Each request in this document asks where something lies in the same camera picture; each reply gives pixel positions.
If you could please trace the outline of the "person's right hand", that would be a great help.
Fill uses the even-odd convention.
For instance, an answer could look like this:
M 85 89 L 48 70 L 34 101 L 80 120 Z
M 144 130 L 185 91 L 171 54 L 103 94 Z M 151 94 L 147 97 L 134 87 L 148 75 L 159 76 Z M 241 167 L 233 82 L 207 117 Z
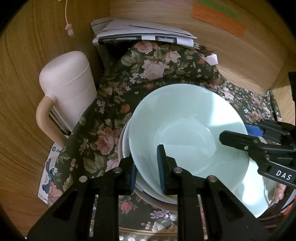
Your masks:
M 286 185 L 281 184 L 281 183 L 276 183 L 275 185 L 275 189 L 274 189 L 274 194 L 273 194 L 273 198 L 274 198 L 274 202 L 277 203 L 280 200 L 283 199 L 284 195 L 285 195 L 285 189 L 286 189 Z

